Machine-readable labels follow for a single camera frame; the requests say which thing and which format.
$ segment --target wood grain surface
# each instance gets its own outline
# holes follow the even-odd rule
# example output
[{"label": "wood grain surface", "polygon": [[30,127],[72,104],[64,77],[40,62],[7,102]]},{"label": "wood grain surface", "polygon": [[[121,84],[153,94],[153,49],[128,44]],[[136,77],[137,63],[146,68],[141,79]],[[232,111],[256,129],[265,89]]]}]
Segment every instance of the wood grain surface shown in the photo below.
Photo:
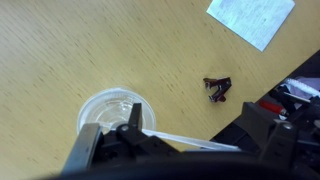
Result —
[{"label": "wood grain surface", "polygon": [[[210,0],[0,2],[0,178],[59,173],[82,104],[118,85],[157,130],[210,139],[320,48],[320,1],[296,6],[264,52],[206,13]],[[202,78],[230,76],[212,104]]]}]

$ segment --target plastic cup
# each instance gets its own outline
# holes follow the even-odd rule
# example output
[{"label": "plastic cup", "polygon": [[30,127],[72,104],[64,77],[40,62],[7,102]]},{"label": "plastic cup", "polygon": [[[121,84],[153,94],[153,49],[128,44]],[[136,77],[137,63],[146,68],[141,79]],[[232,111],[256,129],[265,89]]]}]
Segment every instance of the plastic cup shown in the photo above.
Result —
[{"label": "plastic cup", "polygon": [[156,130],[156,118],[149,103],[128,88],[116,87],[101,91],[84,103],[78,116],[77,133],[85,123],[99,123],[104,134],[127,123],[134,103],[142,104],[142,128]]}]

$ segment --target black machine part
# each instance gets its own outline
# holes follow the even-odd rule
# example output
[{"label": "black machine part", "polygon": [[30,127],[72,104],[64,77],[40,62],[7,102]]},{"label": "black machine part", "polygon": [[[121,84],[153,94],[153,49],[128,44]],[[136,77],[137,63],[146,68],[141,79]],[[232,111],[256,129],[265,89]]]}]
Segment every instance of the black machine part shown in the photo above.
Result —
[{"label": "black machine part", "polygon": [[[261,153],[248,152],[179,152],[161,139],[143,134],[141,130],[141,104],[134,104],[128,124],[103,135],[97,124],[86,124],[59,177],[53,179],[295,179],[306,178],[312,173],[293,172],[293,154],[297,129],[290,123],[279,123],[270,132]],[[88,129],[93,142],[80,149],[79,138]],[[71,161],[79,153],[87,157],[77,161],[78,169]],[[305,167],[301,171],[314,172]]]}]

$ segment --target white paper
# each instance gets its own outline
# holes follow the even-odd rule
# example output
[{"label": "white paper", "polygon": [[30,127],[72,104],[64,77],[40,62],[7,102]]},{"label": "white paper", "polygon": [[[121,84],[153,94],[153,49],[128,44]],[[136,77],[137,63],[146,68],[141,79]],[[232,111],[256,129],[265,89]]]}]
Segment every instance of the white paper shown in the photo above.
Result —
[{"label": "white paper", "polygon": [[292,0],[213,0],[207,13],[263,51],[294,5]]}]

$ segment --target small dark object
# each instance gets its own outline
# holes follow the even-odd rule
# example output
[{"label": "small dark object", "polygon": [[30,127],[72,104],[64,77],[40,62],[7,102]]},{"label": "small dark object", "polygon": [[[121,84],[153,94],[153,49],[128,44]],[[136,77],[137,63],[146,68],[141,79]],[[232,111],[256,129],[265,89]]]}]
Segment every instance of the small dark object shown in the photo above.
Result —
[{"label": "small dark object", "polygon": [[205,83],[206,89],[208,90],[211,90],[212,87],[218,87],[218,90],[213,95],[209,96],[209,99],[211,102],[226,101],[224,94],[231,87],[230,77],[221,78],[221,79],[204,78],[203,81]]}]

